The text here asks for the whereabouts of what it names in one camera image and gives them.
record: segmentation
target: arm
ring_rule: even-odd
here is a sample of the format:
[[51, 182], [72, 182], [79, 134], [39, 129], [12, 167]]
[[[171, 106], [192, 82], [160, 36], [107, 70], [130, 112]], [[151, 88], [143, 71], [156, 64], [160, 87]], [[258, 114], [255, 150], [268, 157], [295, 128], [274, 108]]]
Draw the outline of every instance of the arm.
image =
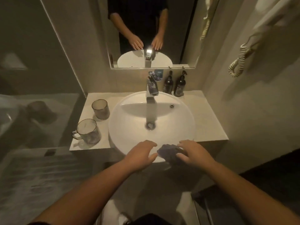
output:
[[168, 9], [164, 9], [161, 11], [161, 14], [159, 16], [157, 35], [154, 37], [151, 44], [155, 50], [160, 50], [163, 47], [163, 37], [165, 35], [167, 23], [168, 23]]
[[155, 146], [157, 144], [152, 141], [138, 143], [122, 161], [71, 190], [33, 222], [47, 222], [51, 225], [93, 224], [123, 181], [156, 159], [157, 153], [149, 157], [151, 149]]
[[124, 24], [122, 18], [120, 15], [116, 12], [112, 13], [110, 15], [110, 20], [114, 24], [114, 26], [118, 29], [118, 31], [124, 35], [126, 39], [128, 39], [130, 45], [135, 50], [141, 50], [144, 47], [143, 42], [140, 40], [139, 37], [137, 37], [135, 34], [133, 34], [128, 27]]
[[203, 169], [235, 201], [252, 224], [300, 224], [300, 218], [295, 213], [255, 185], [216, 162], [200, 144], [183, 140], [179, 142], [178, 146], [187, 152], [188, 157], [180, 153], [177, 156], [186, 163]]

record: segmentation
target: hand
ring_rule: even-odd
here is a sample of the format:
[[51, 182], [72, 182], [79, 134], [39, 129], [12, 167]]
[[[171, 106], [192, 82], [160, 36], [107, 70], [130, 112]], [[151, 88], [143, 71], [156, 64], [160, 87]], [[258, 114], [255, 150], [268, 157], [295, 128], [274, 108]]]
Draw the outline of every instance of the hand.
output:
[[144, 47], [143, 42], [135, 34], [131, 34], [128, 38], [128, 41], [135, 50], [142, 50]]
[[132, 172], [142, 170], [156, 159], [157, 153], [154, 153], [149, 157], [151, 149], [156, 146], [156, 143], [149, 140], [140, 142], [130, 150], [123, 161], [129, 166]]
[[209, 152], [195, 141], [181, 140], [177, 146], [187, 152], [188, 156], [181, 153], [176, 154], [176, 156], [186, 164], [197, 166], [205, 170], [216, 162]]
[[163, 47], [163, 35], [157, 34], [151, 45], [155, 50], [160, 50]]

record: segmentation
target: person's left arm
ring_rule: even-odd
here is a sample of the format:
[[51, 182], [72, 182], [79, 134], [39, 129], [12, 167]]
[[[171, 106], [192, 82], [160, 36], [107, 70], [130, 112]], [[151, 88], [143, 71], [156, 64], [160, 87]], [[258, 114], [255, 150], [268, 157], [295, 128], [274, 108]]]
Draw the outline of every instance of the person's left arm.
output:
[[160, 7], [162, 10], [160, 11], [159, 15], [158, 32], [151, 44], [155, 50], [160, 50], [163, 47], [163, 37], [165, 35], [169, 15], [167, 0], [161, 1], [162, 3], [160, 4]]
[[148, 140], [138, 143], [122, 161], [71, 190], [32, 222], [51, 225], [93, 224], [123, 181], [156, 159], [157, 153], [149, 157], [151, 149], [156, 146], [156, 143]]

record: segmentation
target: faucet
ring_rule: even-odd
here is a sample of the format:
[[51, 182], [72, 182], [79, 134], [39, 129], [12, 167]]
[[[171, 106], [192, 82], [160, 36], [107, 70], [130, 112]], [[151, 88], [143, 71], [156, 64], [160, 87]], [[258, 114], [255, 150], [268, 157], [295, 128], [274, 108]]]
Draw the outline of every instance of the faucet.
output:
[[154, 72], [149, 72], [149, 76], [147, 78], [147, 91], [146, 98], [152, 98], [158, 95], [158, 87], [157, 83], [161, 81], [160, 77]]
[[155, 50], [152, 46], [149, 46], [147, 49], [144, 50], [145, 54], [145, 68], [151, 68], [151, 62], [155, 58]]

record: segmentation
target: person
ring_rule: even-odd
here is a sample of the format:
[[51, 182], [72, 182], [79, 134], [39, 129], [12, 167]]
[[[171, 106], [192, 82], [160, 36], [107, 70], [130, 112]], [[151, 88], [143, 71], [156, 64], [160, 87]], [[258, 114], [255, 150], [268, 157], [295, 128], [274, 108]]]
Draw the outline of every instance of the person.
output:
[[107, 6], [108, 18], [119, 31], [121, 54], [149, 46], [155, 50], [163, 47], [167, 0], [107, 0]]
[[[151, 149], [156, 146], [156, 143], [148, 140], [138, 143], [122, 161], [71, 190], [36, 217], [31, 225], [93, 224], [122, 182], [132, 173], [149, 166], [156, 159], [157, 153], [149, 156]], [[204, 170], [234, 200], [250, 223], [255, 225], [300, 224], [300, 218], [294, 212], [216, 162], [197, 142], [183, 140], [178, 146], [186, 151], [187, 156], [178, 153], [177, 157], [188, 165]], [[169, 223], [158, 216], [149, 214], [130, 223], [130, 225], [139, 224], [167, 225]]]

